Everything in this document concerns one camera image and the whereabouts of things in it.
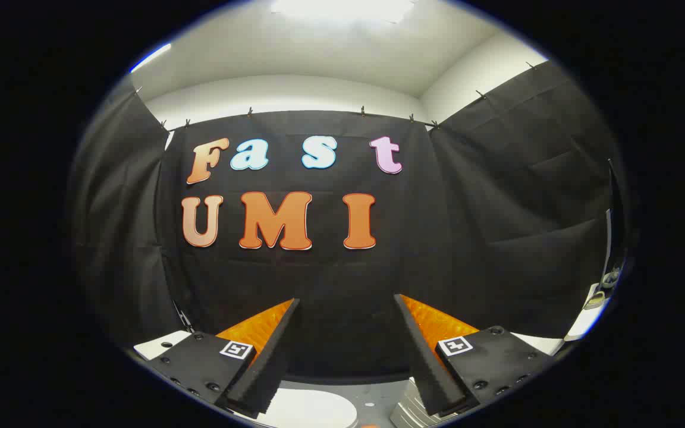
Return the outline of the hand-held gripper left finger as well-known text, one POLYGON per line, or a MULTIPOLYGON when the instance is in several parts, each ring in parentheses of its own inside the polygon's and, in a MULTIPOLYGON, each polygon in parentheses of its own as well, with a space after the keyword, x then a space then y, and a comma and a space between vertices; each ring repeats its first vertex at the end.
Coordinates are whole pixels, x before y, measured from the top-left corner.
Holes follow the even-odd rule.
POLYGON ((145 366, 201 402, 256 418, 268 411, 285 376, 301 320, 292 298, 219 334, 179 332, 156 339, 145 366))

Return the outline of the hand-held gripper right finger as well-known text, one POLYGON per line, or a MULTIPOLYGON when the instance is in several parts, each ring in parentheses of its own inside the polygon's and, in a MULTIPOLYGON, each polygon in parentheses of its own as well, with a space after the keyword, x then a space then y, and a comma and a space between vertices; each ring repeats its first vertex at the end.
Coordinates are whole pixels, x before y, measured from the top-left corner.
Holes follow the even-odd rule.
POLYGON ((506 328, 479 330, 402 294, 394 303, 407 331, 410 376, 429 416, 487 407, 555 363, 506 328))

